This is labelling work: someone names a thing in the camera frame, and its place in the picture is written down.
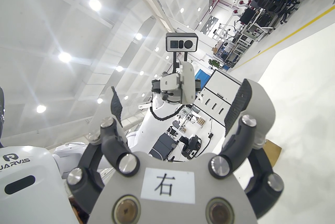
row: white sticker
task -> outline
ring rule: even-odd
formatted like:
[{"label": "white sticker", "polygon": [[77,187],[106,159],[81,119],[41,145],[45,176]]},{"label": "white sticker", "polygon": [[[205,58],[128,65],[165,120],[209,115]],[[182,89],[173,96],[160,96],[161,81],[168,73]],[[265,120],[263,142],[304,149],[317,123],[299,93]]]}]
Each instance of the white sticker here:
[{"label": "white sticker", "polygon": [[146,168],[141,198],[195,204],[194,172]]}]

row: black oval slot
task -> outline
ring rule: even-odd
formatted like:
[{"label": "black oval slot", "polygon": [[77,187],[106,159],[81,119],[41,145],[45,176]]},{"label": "black oval slot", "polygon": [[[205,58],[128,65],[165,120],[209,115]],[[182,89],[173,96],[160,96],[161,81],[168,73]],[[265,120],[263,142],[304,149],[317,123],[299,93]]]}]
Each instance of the black oval slot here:
[{"label": "black oval slot", "polygon": [[35,177],[32,175],[29,175],[27,177],[24,177],[20,180],[17,180],[13,183],[8,184],[7,186],[5,186],[5,193],[6,194],[13,194],[16,193],[26,187],[31,186],[32,184],[34,184],[36,181]]}]

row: yellow floor line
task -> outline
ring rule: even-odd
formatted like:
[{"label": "yellow floor line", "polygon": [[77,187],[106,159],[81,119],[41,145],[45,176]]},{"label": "yellow floor line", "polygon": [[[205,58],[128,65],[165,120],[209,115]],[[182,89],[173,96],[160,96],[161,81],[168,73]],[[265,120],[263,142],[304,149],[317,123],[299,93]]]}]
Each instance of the yellow floor line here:
[{"label": "yellow floor line", "polygon": [[321,17],[325,16],[326,14],[328,14],[330,11],[335,9],[335,5],[333,5],[330,9],[326,10],[325,12],[321,13],[319,16],[315,17],[313,20],[309,21],[307,24],[303,25],[301,28],[297,29],[295,32],[291,33],[290,35],[287,35],[285,38],[281,39],[280,41],[278,41],[277,43],[273,44],[272,46],[266,48],[264,51],[258,53],[257,55],[255,55],[254,57],[250,58],[249,60],[247,60],[246,62],[242,63],[241,65],[237,66],[234,70],[236,70],[237,68],[239,68],[240,66],[244,65],[245,63],[248,63],[249,61],[253,60],[254,58],[258,57],[259,55],[261,55],[262,53],[268,51],[269,49],[273,48],[274,46],[280,44],[281,42],[285,41],[286,39],[290,38],[291,36],[295,35],[296,33],[298,33],[299,31],[303,30],[304,28],[308,27],[310,24],[314,23],[315,21],[319,20]]}]

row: office chair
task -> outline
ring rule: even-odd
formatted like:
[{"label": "office chair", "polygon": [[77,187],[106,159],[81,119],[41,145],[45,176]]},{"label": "office chair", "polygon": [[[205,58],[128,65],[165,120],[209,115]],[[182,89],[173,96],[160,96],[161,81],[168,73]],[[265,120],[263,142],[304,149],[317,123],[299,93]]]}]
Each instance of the office chair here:
[{"label": "office chair", "polygon": [[293,10],[298,10],[295,5],[299,4],[297,0],[254,0],[257,6],[263,8],[266,13],[275,14],[280,20],[280,24],[286,23],[286,19]]}]

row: white cabinet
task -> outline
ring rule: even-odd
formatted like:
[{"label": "white cabinet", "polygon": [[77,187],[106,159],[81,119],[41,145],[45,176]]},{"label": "white cabinet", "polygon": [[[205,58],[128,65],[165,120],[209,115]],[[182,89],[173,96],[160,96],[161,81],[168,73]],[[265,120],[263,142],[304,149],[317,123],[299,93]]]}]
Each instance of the white cabinet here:
[{"label": "white cabinet", "polygon": [[241,84],[233,78],[219,71],[215,71],[205,87],[231,104],[240,85]]},{"label": "white cabinet", "polygon": [[194,105],[224,126],[225,117],[240,85],[239,81],[215,71],[198,94]]}]

